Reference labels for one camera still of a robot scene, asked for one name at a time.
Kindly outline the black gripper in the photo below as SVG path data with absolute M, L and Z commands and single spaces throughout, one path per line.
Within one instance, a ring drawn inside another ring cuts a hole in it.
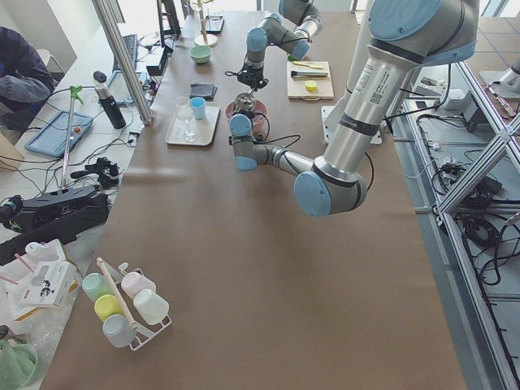
M 237 80 L 248 85 L 250 88 L 264 88 L 268 79 L 263 75 L 264 62 L 245 61 L 242 68 L 237 72 Z

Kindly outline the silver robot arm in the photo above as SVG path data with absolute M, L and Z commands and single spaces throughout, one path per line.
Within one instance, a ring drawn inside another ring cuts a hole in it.
M 238 171 L 271 164 L 295 176 L 293 192 L 308 215 L 354 210 L 366 198 L 357 167 L 409 73 L 419 67 L 460 62 L 475 52 L 476 1 L 370 1 L 359 33 L 336 126 L 321 156 L 307 158 L 253 135 L 253 93 L 266 86 L 265 51 L 277 46 L 303 59 L 323 23 L 311 1 L 282 1 L 249 31 L 247 53 L 236 77 L 249 91 L 236 97 L 229 128 Z
M 267 86 L 263 75 L 265 51 L 277 46 L 297 60 L 302 60 L 311 46 L 311 38 L 322 31 L 319 9 L 312 1 L 281 1 L 278 13 L 270 13 L 249 30 L 246 55 L 237 80 L 253 91 Z

